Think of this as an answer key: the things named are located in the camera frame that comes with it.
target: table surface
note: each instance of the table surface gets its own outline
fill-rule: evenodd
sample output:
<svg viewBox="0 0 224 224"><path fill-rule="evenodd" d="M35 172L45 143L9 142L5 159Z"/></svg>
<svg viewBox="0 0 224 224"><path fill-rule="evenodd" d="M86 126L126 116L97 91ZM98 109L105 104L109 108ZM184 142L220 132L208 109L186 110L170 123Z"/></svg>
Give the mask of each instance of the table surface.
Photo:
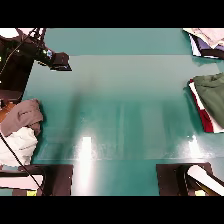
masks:
<svg viewBox="0 0 224 224"><path fill-rule="evenodd" d="M72 195L159 195L157 163L210 162L224 179L224 135L204 133L187 87L223 61L193 57L179 28L49 29L45 41L73 71L33 66L23 99L44 114L33 163L74 164Z"/></svg>

